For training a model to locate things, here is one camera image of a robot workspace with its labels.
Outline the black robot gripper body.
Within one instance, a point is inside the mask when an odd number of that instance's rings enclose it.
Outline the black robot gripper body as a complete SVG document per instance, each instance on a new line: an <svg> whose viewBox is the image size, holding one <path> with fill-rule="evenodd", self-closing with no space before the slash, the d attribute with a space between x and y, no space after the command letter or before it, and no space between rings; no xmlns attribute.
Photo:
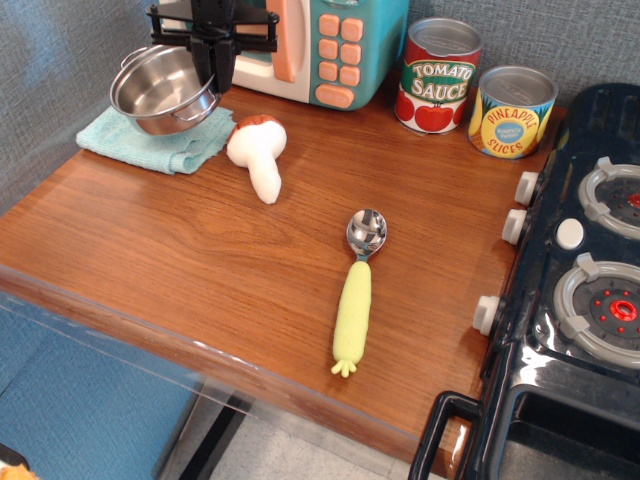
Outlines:
<svg viewBox="0 0 640 480"><path fill-rule="evenodd" d="M279 16L242 1L177 1L146 8L154 45L189 48L193 40L215 46L229 40L237 52L276 52Z"/></svg>

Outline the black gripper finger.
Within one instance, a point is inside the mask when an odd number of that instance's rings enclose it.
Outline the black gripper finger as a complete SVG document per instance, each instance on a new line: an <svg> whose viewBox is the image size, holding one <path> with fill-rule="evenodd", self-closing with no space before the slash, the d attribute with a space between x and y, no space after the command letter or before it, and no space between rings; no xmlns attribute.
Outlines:
<svg viewBox="0 0 640 480"><path fill-rule="evenodd" d="M215 75L211 47L201 40L191 40L190 52L200 84L205 86Z"/></svg>
<svg viewBox="0 0 640 480"><path fill-rule="evenodd" d="M217 92L227 93L232 85L235 70L235 45L233 40L223 40L214 46Z"/></svg>

